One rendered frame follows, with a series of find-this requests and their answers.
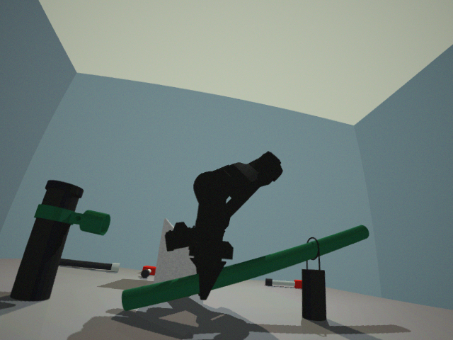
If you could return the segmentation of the black rod with white tip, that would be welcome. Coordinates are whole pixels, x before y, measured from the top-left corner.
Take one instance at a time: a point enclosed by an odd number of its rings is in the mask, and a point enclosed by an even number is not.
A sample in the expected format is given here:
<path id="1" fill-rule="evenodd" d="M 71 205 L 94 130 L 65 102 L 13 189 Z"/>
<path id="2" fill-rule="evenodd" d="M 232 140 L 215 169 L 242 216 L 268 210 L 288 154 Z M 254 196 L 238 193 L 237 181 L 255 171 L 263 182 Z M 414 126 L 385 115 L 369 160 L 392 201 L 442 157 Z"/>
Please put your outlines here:
<path id="1" fill-rule="evenodd" d="M 72 259 L 60 259 L 59 265 L 62 266 L 77 266 L 79 268 L 95 268 L 95 269 L 105 269 L 111 271 L 119 271 L 120 263 L 100 263 L 100 262 L 90 262 L 90 261 L 79 261 Z"/>

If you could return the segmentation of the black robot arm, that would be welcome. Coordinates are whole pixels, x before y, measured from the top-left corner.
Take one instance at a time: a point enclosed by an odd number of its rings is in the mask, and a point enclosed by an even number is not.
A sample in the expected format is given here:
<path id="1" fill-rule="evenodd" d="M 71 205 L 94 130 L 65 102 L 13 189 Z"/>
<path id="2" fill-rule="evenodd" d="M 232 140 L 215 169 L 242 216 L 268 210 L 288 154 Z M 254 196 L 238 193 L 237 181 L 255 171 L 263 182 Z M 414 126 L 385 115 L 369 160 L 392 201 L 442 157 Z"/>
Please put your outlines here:
<path id="1" fill-rule="evenodd" d="M 276 181 L 283 170 L 281 161 L 266 152 L 260 158 L 243 164 L 226 165 L 214 171 L 201 173 L 194 181 L 193 190 L 197 199 L 197 213 L 213 213 L 224 216 L 226 226 L 230 217 L 262 186 Z M 226 204 L 227 198 L 231 199 Z M 199 223 L 188 228 L 184 222 L 175 224 L 173 231 L 165 233 L 167 251 L 188 247 L 202 239 Z"/>

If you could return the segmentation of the black cylindrical post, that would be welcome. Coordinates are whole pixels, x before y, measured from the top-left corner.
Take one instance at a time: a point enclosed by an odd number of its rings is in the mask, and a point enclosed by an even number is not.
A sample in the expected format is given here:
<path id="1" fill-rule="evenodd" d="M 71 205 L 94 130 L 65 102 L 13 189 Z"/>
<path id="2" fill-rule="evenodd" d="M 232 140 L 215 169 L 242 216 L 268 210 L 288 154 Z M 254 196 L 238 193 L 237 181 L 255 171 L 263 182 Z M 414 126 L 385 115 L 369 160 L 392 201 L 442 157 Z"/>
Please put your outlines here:
<path id="1" fill-rule="evenodd" d="M 42 205 L 74 211 L 84 190 L 73 184 L 48 180 Z M 50 299 L 55 276 L 71 224 L 37 217 L 30 233 L 10 297 L 14 300 Z"/>

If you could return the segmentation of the long green pipe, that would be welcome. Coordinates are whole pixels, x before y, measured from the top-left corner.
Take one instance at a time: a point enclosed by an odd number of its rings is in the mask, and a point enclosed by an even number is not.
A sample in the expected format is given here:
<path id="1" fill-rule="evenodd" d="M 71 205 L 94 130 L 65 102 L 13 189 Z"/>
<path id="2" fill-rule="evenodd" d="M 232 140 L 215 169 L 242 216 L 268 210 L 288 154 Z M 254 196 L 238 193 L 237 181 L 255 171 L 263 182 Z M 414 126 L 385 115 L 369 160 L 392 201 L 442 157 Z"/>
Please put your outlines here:
<path id="1" fill-rule="evenodd" d="M 359 225 L 344 232 L 317 239 L 320 255 L 367 239 L 369 231 Z M 244 261 L 232 266 L 223 267 L 212 290 L 231 284 L 247 281 L 266 273 L 272 273 L 316 257 L 318 244 L 316 240 L 285 249 L 256 259 Z M 159 304 L 197 295 L 200 293 L 199 273 L 195 275 L 168 280 L 142 287 L 126 289 L 122 292 L 122 306 L 125 311 Z"/>

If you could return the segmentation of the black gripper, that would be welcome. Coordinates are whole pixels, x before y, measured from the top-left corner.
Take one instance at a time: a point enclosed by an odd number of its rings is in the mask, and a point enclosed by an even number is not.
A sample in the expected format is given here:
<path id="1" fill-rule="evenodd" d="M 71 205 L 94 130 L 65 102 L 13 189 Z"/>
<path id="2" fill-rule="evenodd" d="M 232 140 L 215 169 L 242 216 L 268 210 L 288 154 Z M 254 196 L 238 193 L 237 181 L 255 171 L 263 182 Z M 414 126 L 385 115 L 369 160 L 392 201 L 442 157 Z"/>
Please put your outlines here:
<path id="1" fill-rule="evenodd" d="M 233 259 L 234 248 L 229 242 L 222 241 L 224 227 L 227 221 L 224 216 L 199 212 L 196 222 L 199 223 L 202 239 L 193 244 L 193 250 L 189 250 L 190 260 L 196 265 L 199 273 L 199 285 L 201 300 L 207 300 L 208 295 L 216 283 L 226 261 Z"/>

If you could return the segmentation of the dark green band with end cup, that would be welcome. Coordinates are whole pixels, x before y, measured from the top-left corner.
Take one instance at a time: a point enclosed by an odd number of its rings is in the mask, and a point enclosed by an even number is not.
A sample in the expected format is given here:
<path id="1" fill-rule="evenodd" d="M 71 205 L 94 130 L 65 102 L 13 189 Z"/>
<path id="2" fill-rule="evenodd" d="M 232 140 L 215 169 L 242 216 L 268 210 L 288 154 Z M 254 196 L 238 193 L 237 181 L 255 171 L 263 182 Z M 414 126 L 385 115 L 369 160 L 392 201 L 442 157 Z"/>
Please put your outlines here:
<path id="1" fill-rule="evenodd" d="M 84 232 L 100 235 L 105 235 L 110 225 L 110 215 L 107 213 L 87 210 L 81 214 L 52 205 L 38 205 L 34 218 L 37 217 L 77 224 Z"/>

